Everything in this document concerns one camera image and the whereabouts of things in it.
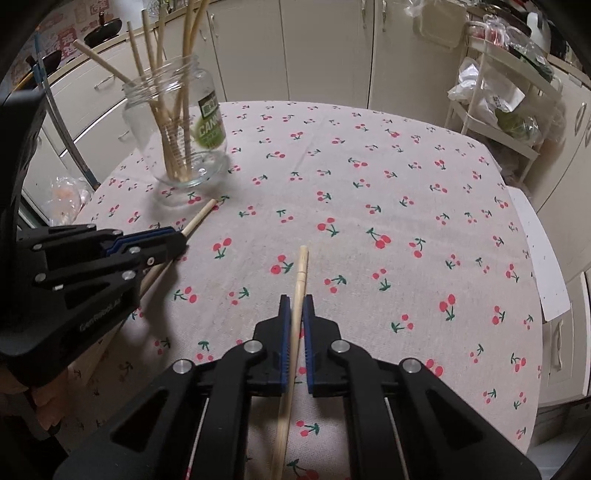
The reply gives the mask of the person's left hand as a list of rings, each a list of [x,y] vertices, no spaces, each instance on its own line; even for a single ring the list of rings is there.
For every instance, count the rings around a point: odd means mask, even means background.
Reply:
[[[64,370],[48,384],[33,388],[31,396],[36,407],[35,416],[40,427],[48,432],[67,414],[69,408],[68,370]],[[27,388],[21,384],[6,368],[1,368],[1,393],[14,395],[23,393]]]

